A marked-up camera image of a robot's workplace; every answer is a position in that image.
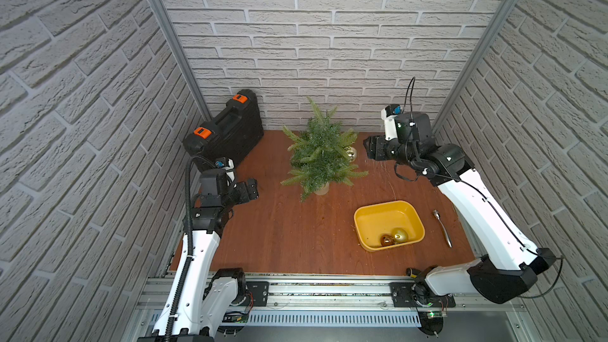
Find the pale gold ball ornament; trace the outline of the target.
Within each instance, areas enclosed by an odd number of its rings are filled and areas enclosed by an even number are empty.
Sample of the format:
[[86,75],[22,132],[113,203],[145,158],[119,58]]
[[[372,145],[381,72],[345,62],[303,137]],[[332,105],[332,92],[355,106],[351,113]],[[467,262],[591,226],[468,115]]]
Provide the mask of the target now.
[[348,155],[348,160],[350,162],[356,161],[358,156],[357,150],[354,147],[347,147],[345,150],[346,154]]

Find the shiny gold ball ornament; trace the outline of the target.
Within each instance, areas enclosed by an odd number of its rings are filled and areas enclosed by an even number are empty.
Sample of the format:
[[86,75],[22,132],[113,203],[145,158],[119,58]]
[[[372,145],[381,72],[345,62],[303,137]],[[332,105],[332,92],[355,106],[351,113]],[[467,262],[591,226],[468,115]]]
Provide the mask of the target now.
[[409,240],[409,235],[405,229],[397,227],[391,231],[394,244],[406,243]]

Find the copper brown ball ornament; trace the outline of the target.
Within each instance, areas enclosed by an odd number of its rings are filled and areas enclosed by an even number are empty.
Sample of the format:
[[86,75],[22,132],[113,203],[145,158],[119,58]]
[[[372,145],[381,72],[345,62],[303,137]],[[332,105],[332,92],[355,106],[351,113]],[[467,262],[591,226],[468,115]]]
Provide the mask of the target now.
[[380,238],[380,242],[381,247],[388,247],[395,244],[393,236],[389,234],[383,234],[383,236]]

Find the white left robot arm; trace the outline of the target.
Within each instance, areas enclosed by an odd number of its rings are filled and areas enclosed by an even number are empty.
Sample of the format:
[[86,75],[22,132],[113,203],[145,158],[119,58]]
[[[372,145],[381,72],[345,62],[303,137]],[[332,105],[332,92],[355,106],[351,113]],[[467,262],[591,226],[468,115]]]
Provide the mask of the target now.
[[186,174],[183,252],[166,305],[139,341],[213,341],[233,302],[251,296],[240,268],[207,278],[234,207],[259,197],[257,181],[238,182],[232,169],[209,169],[200,183],[202,193],[192,194]]

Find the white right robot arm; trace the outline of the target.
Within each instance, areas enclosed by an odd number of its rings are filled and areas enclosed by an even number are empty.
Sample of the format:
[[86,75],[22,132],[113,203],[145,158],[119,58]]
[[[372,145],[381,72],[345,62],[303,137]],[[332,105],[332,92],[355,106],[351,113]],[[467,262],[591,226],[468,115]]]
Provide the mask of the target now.
[[428,179],[454,204],[485,250],[469,263],[411,269],[413,298],[423,307],[449,294],[480,294],[496,304],[525,299],[538,276],[560,258],[551,249],[537,246],[514,224],[462,147],[436,142],[427,114],[389,104],[381,118],[383,135],[364,140],[367,157],[392,160]]

